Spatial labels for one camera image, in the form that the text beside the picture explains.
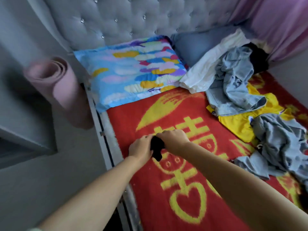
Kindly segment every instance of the red blanket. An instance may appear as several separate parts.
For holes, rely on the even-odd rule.
[[[287,93],[269,73],[250,80],[260,93],[272,92],[280,105],[308,126],[308,110]],[[256,143],[244,143],[206,109],[205,93],[182,88],[108,110],[123,157],[129,145],[143,135],[183,129],[189,139],[223,159],[249,155]],[[267,181],[299,205],[298,183],[289,175]],[[190,163],[164,152],[151,159],[131,180],[144,230],[249,230],[221,199],[213,186]]]

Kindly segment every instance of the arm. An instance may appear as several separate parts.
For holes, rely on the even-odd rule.
[[[195,166],[253,230],[308,230],[308,215],[244,169],[191,143],[182,130],[157,134],[166,149]]]
[[[44,231],[102,231],[132,176],[150,159],[151,139],[152,135],[148,135],[136,140],[124,161],[61,206],[39,228]]]

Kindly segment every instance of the upholstered headboard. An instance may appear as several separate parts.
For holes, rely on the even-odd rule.
[[[239,0],[44,0],[74,50],[228,23]]]

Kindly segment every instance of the rolled yoga mat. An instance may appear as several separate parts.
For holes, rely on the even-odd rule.
[[[93,127],[86,92],[67,61],[54,57],[34,62],[24,70],[24,76],[74,127]]]

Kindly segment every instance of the hand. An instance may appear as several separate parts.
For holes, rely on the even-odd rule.
[[[179,155],[183,146],[190,142],[182,130],[163,131],[156,134],[156,136],[164,141],[167,151],[174,155]]]
[[[153,154],[153,151],[150,151],[152,137],[153,135],[144,135],[129,146],[128,156],[137,160],[139,168],[144,166]]]

